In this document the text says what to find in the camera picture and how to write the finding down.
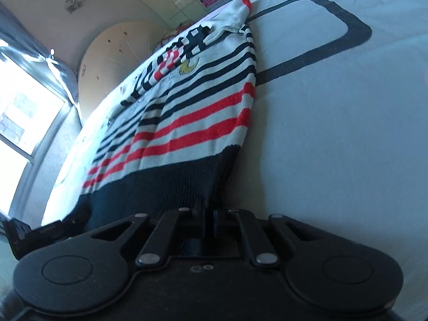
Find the red black white striped sweater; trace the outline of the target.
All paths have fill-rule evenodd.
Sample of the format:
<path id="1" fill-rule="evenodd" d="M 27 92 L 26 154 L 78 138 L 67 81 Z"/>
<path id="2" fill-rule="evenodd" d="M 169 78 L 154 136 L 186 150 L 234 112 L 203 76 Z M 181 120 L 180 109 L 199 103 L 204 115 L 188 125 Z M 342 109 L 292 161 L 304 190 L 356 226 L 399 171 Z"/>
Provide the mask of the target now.
<path id="1" fill-rule="evenodd" d="M 257 62 L 250 0 L 234 0 L 145 62 L 112 105 L 74 209 L 73 235 L 145 213 L 223 204 L 247 134 Z"/>

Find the white blue patterned bed sheet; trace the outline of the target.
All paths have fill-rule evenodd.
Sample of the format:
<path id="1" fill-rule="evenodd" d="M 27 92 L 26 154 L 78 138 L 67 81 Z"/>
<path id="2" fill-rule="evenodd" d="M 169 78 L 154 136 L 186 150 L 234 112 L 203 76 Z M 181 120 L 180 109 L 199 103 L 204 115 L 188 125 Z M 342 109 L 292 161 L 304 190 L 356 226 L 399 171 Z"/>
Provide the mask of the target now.
<path id="1" fill-rule="evenodd" d="M 250 2 L 257 72 L 247 134 L 223 204 L 190 209 L 173 234 L 178 250 L 223 255 L 216 211 L 281 214 L 391 256 L 403 272 L 401 296 L 425 302 L 427 0 Z M 151 56 L 85 122 L 44 224 L 76 206 L 109 111 Z"/>

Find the blue grey curtain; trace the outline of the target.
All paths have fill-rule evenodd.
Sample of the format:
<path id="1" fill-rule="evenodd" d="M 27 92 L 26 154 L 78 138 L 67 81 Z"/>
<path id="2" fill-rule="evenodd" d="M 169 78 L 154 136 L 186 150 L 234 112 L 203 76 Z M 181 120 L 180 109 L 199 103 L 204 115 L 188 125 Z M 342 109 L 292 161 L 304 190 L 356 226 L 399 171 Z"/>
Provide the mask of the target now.
<path id="1" fill-rule="evenodd" d="M 67 98 L 72 105 L 78 103 L 78 82 L 74 70 L 51 54 L 51 50 L 39 42 L 4 5 L 1 5 L 1 54 Z"/>

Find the cream round headboard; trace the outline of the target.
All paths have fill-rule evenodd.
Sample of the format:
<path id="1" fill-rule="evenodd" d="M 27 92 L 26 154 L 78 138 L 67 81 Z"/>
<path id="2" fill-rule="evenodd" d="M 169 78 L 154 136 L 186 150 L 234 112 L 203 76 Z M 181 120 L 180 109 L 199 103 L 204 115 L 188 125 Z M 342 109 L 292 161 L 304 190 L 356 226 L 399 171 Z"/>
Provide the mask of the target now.
<path id="1" fill-rule="evenodd" d="M 81 119 L 155 50 L 167 30 L 149 22 L 122 22 L 101 32 L 86 50 L 78 73 Z"/>

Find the window with grey frame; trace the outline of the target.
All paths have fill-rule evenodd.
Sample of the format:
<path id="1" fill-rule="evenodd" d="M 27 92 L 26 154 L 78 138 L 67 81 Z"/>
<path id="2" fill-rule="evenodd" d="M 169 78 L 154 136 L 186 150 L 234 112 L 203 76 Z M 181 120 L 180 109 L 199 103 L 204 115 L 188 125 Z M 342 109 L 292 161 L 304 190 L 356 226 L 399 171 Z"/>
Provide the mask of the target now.
<path id="1" fill-rule="evenodd" d="M 1 40 L 1 214 L 16 216 L 25 204 L 59 123 L 71 105 L 38 81 Z"/>

